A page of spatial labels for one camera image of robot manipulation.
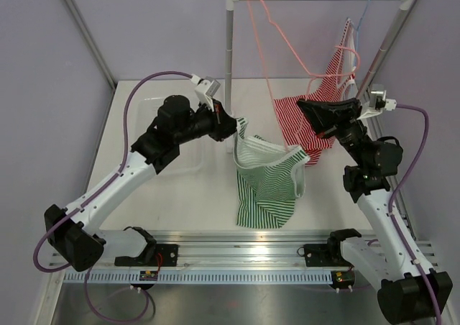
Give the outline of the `green striped tank top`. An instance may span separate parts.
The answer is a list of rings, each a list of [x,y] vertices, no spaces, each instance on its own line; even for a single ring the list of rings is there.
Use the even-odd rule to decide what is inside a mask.
[[[236,224],[250,229],[280,229],[305,193],[305,165],[310,157],[299,145],[284,147],[249,136],[247,127],[247,119],[236,120]]]

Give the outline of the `pink wire hanger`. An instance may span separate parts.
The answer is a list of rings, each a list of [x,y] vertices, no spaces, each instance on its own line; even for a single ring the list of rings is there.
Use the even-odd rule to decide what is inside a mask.
[[[299,99],[340,101],[355,96],[356,74],[361,67],[354,23],[346,18],[339,37],[325,57],[316,57],[319,34],[329,28],[301,27],[298,37],[289,36],[270,13],[266,0],[247,2],[262,76],[267,84],[282,143],[304,150],[322,151],[332,139],[321,142],[296,102]]]

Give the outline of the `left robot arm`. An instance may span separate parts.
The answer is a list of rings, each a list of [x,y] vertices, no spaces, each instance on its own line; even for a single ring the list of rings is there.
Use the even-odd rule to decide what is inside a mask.
[[[45,211],[45,239],[74,270],[93,267],[106,243],[97,232],[128,196],[175,160],[182,144],[204,136],[222,142],[236,126],[216,99],[192,110],[187,97],[168,96],[112,174],[65,208],[53,204]]]

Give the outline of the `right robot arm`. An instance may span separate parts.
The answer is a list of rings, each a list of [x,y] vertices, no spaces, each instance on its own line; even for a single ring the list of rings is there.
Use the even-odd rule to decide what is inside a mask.
[[[362,104],[359,99],[297,102],[316,135],[335,138],[354,166],[344,169],[344,189],[366,216],[383,251],[378,255],[356,230],[331,233],[326,256],[335,265],[355,267],[377,292],[379,308],[390,324],[433,318],[441,314],[453,288],[448,273],[435,271],[406,227],[388,177],[397,174],[403,148],[395,137],[372,139],[363,119],[402,107],[393,99]]]

